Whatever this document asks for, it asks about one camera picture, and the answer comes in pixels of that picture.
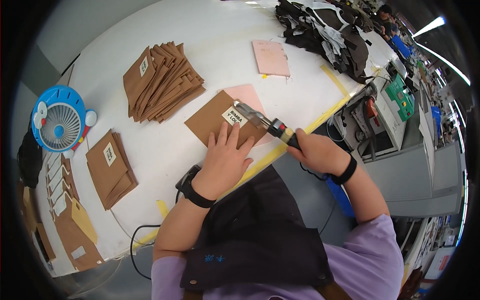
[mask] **workbench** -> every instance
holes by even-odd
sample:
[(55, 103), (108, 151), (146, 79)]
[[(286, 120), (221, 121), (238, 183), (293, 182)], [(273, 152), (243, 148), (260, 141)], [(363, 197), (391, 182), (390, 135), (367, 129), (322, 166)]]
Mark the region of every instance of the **workbench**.
[[(161, 224), (156, 201), (168, 209), (175, 204), (175, 184), (188, 169), (205, 157), (207, 148), (184, 122), (207, 103), (218, 90), (253, 84), (267, 117), (279, 118), (292, 128), (312, 132), (340, 109), (363, 85), (339, 74), (321, 56), (283, 44), (291, 77), (258, 73), (252, 49), (253, 39), (284, 43), (284, 31), (274, 16), (276, 1), (260, 4), (245, 1), (163, 0), (118, 22), (90, 43), (74, 63), (70, 84), (87, 109), (98, 119), (71, 159), (80, 203), (86, 209), (98, 235), (96, 247), (104, 260), (123, 256), (129, 250), (135, 229), (144, 224)], [(375, 32), (361, 33), (371, 41), (365, 73), (378, 74), (396, 54)], [(206, 92), (170, 119), (137, 123), (127, 116), (127, 97), (122, 76), (146, 46), (175, 41), (184, 43), (185, 55), (205, 79)], [(85, 154), (105, 133), (119, 132), (126, 155), (139, 182), (111, 211), (105, 211), (92, 183)], [(240, 183), (245, 182), (285, 152), (279, 139), (256, 146), (254, 159)], [(45, 176), (45, 166), (39, 177)], [(36, 189), (41, 219), (56, 254), (49, 270), (52, 276), (70, 274), (72, 267), (51, 220), (47, 191)], [(135, 239), (145, 243), (157, 230), (143, 228)]]

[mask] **blue fan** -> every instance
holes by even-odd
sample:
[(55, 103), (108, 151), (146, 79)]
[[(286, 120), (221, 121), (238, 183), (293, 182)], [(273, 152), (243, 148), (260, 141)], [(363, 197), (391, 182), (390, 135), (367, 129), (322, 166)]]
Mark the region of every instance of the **blue fan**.
[(43, 92), (32, 113), (32, 130), (38, 144), (51, 152), (63, 152), (66, 158), (73, 156), (95, 122), (96, 113), (85, 110), (80, 95), (64, 85)]

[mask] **pink board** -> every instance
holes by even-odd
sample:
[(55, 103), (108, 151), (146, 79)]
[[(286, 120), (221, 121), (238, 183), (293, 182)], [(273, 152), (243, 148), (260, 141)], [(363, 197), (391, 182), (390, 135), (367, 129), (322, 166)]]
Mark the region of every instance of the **pink board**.
[[(255, 91), (255, 88), (253, 87), (253, 85), (251, 84), (237, 85), (233, 87), (224, 88), (222, 90), (224, 90), (233, 99), (238, 99), (241, 102), (250, 106), (251, 108), (265, 115), (264, 107), (262, 106), (262, 103), (260, 102), (260, 99), (258, 98), (257, 92)], [(266, 135), (263, 136), (263, 138), (261, 138), (255, 144), (255, 146), (266, 144), (271, 140), (273, 140), (273, 137), (267, 133)]]
[(259, 39), (253, 40), (252, 44), (260, 74), (290, 77), (282, 44)]

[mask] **green control panel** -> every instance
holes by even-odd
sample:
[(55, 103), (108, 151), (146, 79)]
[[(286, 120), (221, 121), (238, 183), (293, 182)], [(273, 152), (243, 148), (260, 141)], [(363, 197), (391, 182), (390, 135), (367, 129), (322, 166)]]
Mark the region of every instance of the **green control panel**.
[(403, 122), (408, 120), (414, 112), (415, 98), (410, 89), (405, 85), (400, 75), (396, 75), (394, 80), (385, 89), (390, 100), (398, 105), (398, 114)]

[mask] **left hand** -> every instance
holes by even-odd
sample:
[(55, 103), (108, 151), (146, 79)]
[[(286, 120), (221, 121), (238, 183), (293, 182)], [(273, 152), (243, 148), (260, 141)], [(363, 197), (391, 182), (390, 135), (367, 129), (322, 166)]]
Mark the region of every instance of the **left hand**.
[(210, 133), (204, 166), (192, 180), (193, 190), (208, 200), (216, 200), (233, 188), (253, 162), (252, 158), (245, 158), (255, 138), (249, 137), (237, 150), (240, 125), (233, 124), (230, 136), (227, 129), (227, 122), (223, 122), (216, 142), (214, 133)]

